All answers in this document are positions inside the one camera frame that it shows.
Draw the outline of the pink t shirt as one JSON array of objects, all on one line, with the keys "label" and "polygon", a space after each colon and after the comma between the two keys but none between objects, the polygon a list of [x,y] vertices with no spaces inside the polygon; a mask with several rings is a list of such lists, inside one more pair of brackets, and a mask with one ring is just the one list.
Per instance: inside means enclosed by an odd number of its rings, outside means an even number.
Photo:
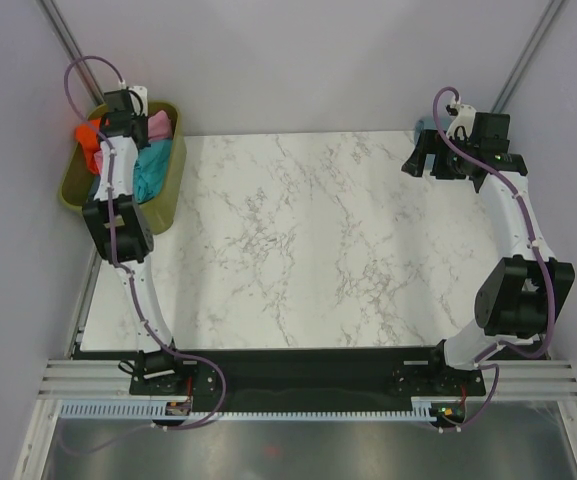
[{"label": "pink t shirt", "polygon": [[[160,110],[148,118],[148,141],[150,144],[157,141],[170,140],[172,136],[172,123],[168,114],[164,110]],[[97,148],[88,163],[89,169],[94,174],[101,173],[103,164],[103,152],[101,147]]]}]

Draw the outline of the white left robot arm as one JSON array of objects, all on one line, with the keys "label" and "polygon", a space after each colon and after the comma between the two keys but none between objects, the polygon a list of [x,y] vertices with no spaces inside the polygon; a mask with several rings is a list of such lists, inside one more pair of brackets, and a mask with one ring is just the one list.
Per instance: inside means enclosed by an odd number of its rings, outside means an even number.
[{"label": "white left robot arm", "polygon": [[100,182],[82,213],[99,255],[121,281],[136,322],[135,359],[122,359],[119,369],[130,375],[132,395],[181,395],[188,371],[172,354],[173,335],[152,275],[154,237],[133,189],[138,153],[148,145],[146,105],[127,87],[105,93],[104,100],[107,111],[97,128]]}]

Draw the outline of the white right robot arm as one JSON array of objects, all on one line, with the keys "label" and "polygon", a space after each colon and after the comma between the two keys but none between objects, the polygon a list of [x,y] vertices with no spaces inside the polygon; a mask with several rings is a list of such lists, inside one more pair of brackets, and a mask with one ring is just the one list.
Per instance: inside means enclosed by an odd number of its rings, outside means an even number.
[{"label": "white right robot arm", "polygon": [[428,386],[441,394],[461,383],[461,370],[504,349],[526,359],[544,355],[575,280],[573,265],[556,259],[540,231],[527,166],[509,150],[509,115],[450,112],[454,119],[445,131],[419,121],[402,170],[471,182],[493,223],[501,258],[475,296],[473,320],[438,345],[443,359],[426,368]]}]

